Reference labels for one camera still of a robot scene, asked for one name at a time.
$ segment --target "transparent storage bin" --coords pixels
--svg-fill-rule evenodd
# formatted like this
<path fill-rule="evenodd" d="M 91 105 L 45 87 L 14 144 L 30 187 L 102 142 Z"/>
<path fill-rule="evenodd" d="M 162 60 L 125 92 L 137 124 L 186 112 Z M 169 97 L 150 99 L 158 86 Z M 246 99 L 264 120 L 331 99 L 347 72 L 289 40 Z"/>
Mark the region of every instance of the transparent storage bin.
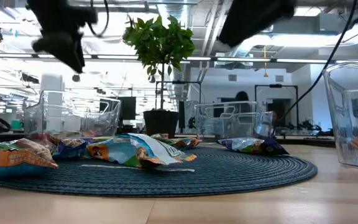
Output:
<path fill-rule="evenodd" d="M 358 166 L 358 63 L 324 71 L 339 162 Z"/>
<path fill-rule="evenodd" d="M 254 101 L 196 105 L 195 113 L 200 140 L 262 138 L 269 137 L 273 130 L 273 113 L 262 113 Z"/>
<path fill-rule="evenodd" d="M 116 133 L 121 102 L 66 91 L 43 91 L 39 103 L 24 110 L 24 133 L 59 138 L 112 136 Z"/>

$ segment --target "potted plant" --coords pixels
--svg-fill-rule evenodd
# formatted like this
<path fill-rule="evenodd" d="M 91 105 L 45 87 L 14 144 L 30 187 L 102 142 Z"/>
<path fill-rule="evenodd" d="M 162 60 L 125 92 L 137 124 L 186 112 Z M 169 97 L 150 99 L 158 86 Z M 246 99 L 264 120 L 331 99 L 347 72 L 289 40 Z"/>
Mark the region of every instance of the potted plant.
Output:
<path fill-rule="evenodd" d="M 179 115 L 177 112 L 163 109 L 165 66 L 168 75 L 172 73 L 173 68 L 181 71 L 180 61 L 192 55 L 195 46 L 191 41 L 191 30 L 182 29 L 180 22 L 173 16 L 168 20 L 170 24 L 164 27 L 161 16 L 155 21 L 151 19 L 144 22 L 137 19 L 137 22 L 131 22 L 126 28 L 122 39 L 125 44 L 135 47 L 138 60 L 144 68 L 147 67 L 149 77 L 156 75 L 157 72 L 161 75 L 160 109 L 144 112 L 147 134 L 168 133 L 169 137 L 173 138 Z"/>

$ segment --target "wooden table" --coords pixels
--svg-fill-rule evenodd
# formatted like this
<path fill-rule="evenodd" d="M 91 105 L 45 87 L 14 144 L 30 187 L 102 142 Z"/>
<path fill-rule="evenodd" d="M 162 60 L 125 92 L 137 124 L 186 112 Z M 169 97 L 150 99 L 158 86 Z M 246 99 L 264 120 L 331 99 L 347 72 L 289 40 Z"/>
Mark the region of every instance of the wooden table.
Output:
<path fill-rule="evenodd" d="M 304 183 L 261 192 L 192 198 L 99 198 L 0 189 L 3 224 L 358 223 L 358 168 L 336 151 L 285 146 L 319 168 Z"/>

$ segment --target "blue woven mat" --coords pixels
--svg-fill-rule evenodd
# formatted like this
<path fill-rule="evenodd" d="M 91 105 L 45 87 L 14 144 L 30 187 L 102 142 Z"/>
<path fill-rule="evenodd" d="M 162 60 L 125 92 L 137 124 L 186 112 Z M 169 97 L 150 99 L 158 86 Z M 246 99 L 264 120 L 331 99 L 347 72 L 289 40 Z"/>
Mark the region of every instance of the blue woven mat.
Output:
<path fill-rule="evenodd" d="M 317 174 L 316 166 L 296 157 L 248 156 L 216 147 L 187 152 L 197 159 L 160 170 L 130 169 L 93 159 L 59 162 L 59 169 L 41 177 L 0 179 L 0 187 L 69 195 L 187 197 L 272 189 Z"/>

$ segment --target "green leaves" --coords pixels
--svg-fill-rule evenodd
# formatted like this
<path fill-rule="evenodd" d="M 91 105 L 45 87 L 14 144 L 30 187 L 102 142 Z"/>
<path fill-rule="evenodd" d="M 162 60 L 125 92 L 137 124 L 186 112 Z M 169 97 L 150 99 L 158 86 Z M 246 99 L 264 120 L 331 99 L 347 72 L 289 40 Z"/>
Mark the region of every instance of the green leaves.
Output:
<path fill-rule="evenodd" d="M 144 68 L 147 67 L 148 75 L 162 75 L 163 71 L 158 65 L 168 64 L 167 72 L 170 75 L 173 68 L 181 70 L 180 62 L 192 55 L 195 46 L 191 41 L 193 32 L 182 29 L 180 22 L 170 16 L 168 27 L 162 25 L 162 18 L 143 21 L 138 18 L 132 27 L 127 27 L 122 39 L 125 44 L 136 50 L 138 60 Z"/>
<path fill-rule="evenodd" d="M 169 16 L 168 20 L 171 21 L 171 24 L 173 24 L 173 25 L 178 24 L 178 20 L 173 16 Z"/>
<path fill-rule="evenodd" d="M 146 27 L 146 24 L 144 23 L 144 21 L 141 18 L 137 18 L 137 25 L 139 26 L 139 28 Z"/>
<path fill-rule="evenodd" d="M 172 73 L 172 67 L 168 66 L 168 75 L 171 75 L 171 73 Z"/>

